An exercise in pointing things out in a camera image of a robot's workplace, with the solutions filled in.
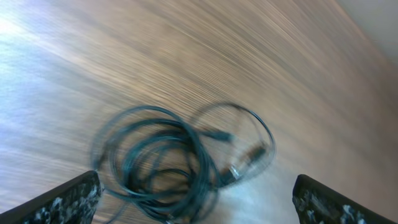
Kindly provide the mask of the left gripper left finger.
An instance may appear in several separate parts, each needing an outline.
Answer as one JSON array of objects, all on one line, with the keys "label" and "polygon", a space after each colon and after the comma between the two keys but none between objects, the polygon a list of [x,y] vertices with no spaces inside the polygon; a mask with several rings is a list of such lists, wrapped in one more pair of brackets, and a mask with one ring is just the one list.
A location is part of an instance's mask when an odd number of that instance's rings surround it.
[{"label": "left gripper left finger", "polygon": [[91,223],[102,195],[98,173],[90,170],[1,214],[7,223]]}]

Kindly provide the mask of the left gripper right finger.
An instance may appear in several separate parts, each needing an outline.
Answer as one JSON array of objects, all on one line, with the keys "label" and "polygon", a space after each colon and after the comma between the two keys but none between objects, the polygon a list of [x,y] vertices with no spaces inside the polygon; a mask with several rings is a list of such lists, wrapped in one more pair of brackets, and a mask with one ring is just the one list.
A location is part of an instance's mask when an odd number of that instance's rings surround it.
[{"label": "left gripper right finger", "polygon": [[305,174],[297,176],[292,201],[300,224],[395,224]]}]

